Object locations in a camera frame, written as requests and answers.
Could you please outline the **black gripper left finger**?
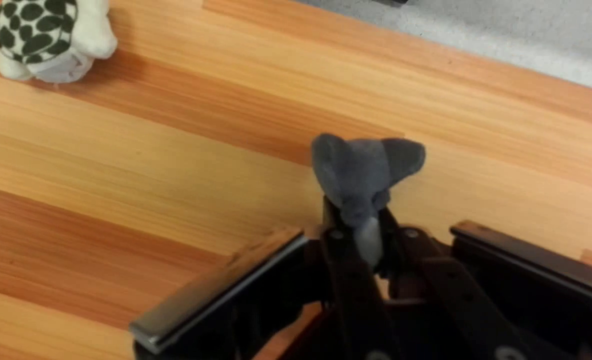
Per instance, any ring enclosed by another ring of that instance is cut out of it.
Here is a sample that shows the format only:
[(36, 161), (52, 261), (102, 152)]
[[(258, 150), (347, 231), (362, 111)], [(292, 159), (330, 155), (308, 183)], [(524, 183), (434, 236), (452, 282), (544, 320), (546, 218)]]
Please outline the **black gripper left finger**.
[(252, 360), (318, 299), (322, 244), (280, 231), (129, 322), (133, 360)]

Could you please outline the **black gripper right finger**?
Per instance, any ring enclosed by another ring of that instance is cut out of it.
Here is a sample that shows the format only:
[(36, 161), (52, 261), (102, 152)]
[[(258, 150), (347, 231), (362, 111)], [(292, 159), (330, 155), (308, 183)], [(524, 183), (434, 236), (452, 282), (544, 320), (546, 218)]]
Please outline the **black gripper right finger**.
[(592, 266), (475, 222), (458, 222), (462, 261), (529, 347), (529, 360), (592, 360)]

